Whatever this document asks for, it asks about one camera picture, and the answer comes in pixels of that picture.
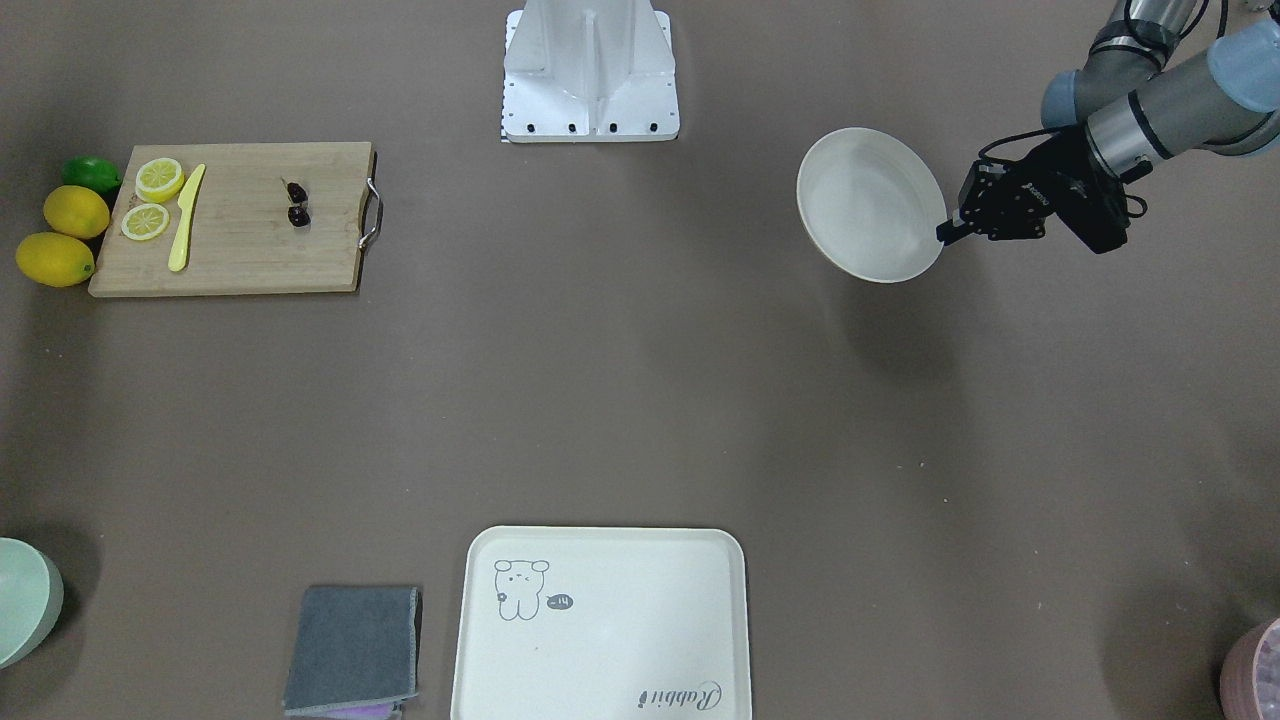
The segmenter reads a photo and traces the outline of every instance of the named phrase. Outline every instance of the white bowl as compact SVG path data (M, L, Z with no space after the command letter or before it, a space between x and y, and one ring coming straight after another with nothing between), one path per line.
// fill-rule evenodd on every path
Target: white bowl
M870 128L815 142L796 178L800 219L818 250L846 273L879 283L928 270L947 219L938 181L919 155Z
M0 667L22 660L54 629L63 610L63 578L29 544L0 538Z
M1228 720L1275 720L1280 702L1265 700L1280 678L1280 620L1263 623L1231 646L1222 662L1219 689Z

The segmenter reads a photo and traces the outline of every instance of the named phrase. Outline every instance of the pink container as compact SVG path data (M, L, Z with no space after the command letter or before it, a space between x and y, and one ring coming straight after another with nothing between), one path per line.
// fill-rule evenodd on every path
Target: pink container
M1228 720L1280 720L1280 620L1235 641L1222 662L1222 712Z

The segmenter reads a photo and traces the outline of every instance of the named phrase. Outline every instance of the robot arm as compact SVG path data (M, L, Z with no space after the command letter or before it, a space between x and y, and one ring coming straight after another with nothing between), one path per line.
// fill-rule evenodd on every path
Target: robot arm
M983 149L938 240L1043 237L1044 218L1056 213L1089 249L1106 252L1124 245L1137 217L1124 186L1164 160L1193 147L1243 155L1276 145L1280 0L1271 18L1161 73L1194 5L1119 0L1085 67L1051 83L1042 114L1053 127ZM1033 135L1051 137L1021 160L988 155Z

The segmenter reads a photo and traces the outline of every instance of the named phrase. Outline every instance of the lemon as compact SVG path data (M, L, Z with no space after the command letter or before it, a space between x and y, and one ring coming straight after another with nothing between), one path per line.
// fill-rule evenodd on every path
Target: lemon
M111 211L92 190L64 184L45 199L45 219L49 227L63 234L88 240L111 224Z
M138 168L133 191L147 202L165 202L178 195L186 179L186 176L182 174L182 165L177 160L156 158Z
M28 234L18 243L14 259L22 274L52 287L78 284L93 274L93 252L88 246L56 232Z
M147 202L129 210L120 219L120 232L129 240L145 242L155 240L169 227L169 209Z

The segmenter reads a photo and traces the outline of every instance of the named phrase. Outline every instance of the lemon slice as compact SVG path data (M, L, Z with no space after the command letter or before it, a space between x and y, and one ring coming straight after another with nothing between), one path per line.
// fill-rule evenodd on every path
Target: lemon slice
M120 220L120 232L124 237L138 242L155 240L166 227L169 227L169 209L155 202L138 205Z
M182 165L177 160L173 158L156 158L138 168L133 190L138 193L138 197L147 202L164 202L178 195L186 179L182 174Z

